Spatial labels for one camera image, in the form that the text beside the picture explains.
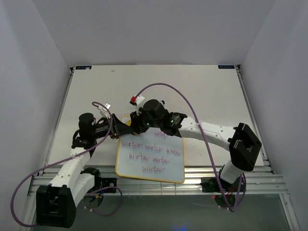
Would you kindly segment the yellow-framed whiteboard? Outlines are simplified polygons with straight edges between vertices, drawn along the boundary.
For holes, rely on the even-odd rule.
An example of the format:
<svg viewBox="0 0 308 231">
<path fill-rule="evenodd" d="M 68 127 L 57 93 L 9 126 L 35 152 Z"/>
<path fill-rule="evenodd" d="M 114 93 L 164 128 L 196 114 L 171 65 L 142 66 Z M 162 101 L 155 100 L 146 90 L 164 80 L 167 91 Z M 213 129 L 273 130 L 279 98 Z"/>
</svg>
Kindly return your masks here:
<svg viewBox="0 0 308 231">
<path fill-rule="evenodd" d="M 141 135 L 121 136 L 115 172 L 121 177 L 182 184 L 183 138 L 168 136 L 158 128 L 149 128 Z"/>
</svg>

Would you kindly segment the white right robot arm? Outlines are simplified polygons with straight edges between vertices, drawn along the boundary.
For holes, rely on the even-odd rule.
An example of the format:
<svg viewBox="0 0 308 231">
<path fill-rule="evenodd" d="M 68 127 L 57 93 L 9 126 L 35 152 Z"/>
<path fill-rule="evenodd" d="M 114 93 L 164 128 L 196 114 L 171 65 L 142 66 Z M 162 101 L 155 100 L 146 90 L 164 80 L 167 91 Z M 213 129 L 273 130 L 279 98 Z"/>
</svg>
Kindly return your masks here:
<svg viewBox="0 0 308 231">
<path fill-rule="evenodd" d="M 217 179 L 218 187 L 229 191 L 244 172 L 251 172 L 256 164 L 262 143 L 245 123 L 235 127 L 197 122 L 182 113 L 169 112 L 164 103 L 156 99 L 145 100 L 133 96 L 130 104 L 136 111 L 130 114 L 133 132 L 141 134 L 149 128 L 158 128 L 168 136 L 207 141 L 230 153 Z"/>
</svg>

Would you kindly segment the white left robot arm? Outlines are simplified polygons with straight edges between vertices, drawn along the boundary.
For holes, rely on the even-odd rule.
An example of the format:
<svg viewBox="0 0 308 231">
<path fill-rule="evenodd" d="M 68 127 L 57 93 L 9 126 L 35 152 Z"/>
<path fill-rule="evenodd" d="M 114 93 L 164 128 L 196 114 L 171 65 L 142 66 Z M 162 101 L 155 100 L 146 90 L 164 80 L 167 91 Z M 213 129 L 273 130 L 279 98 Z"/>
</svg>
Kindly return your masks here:
<svg viewBox="0 0 308 231">
<path fill-rule="evenodd" d="M 40 226 L 70 228 L 77 205 L 89 193 L 116 192 L 116 182 L 102 180 L 96 168 L 86 168 L 97 140 L 105 136 L 117 139 L 130 134 L 132 128 L 115 115 L 96 120 L 91 113 L 79 116 L 79 129 L 73 135 L 70 160 L 65 161 L 56 176 L 36 192 L 36 222 Z"/>
</svg>

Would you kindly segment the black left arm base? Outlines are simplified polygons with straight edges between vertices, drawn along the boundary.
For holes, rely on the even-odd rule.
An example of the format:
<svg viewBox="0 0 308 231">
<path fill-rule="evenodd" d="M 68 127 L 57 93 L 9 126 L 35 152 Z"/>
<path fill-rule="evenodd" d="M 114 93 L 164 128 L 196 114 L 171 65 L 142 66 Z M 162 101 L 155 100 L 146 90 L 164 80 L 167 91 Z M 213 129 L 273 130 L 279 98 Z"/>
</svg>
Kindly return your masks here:
<svg viewBox="0 0 308 231">
<path fill-rule="evenodd" d="M 90 192 L 92 193 L 101 188 L 117 186 L 117 178 L 96 177 L 95 180 L 96 181 L 94 186 L 87 191 L 87 194 L 89 194 Z M 88 206 L 90 208 L 98 208 L 103 203 L 104 195 L 111 193 L 116 193 L 116 189 L 108 188 L 100 190 L 99 192 L 96 192 L 94 194 L 84 196 L 82 199 L 82 203 L 84 206 Z"/>
</svg>

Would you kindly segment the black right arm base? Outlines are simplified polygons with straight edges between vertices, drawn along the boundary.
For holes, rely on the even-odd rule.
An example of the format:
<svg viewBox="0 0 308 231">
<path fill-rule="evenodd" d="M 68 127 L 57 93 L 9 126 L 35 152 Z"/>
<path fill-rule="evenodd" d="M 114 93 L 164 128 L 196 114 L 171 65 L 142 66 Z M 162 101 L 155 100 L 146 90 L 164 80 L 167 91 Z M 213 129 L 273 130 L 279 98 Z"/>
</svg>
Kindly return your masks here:
<svg viewBox="0 0 308 231">
<path fill-rule="evenodd" d="M 243 201 L 246 193 L 247 182 L 245 175 L 242 174 L 233 184 L 229 184 L 223 180 L 220 180 L 220 184 L 222 191 L 216 178 L 203 177 L 200 183 L 203 193 L 218 193 L 218 195 L 214 195 L 214 200 L 218 206 L 229 209 L 226 203 L 227 201 L 230 207 L 235 210 Z"/>
</svg>

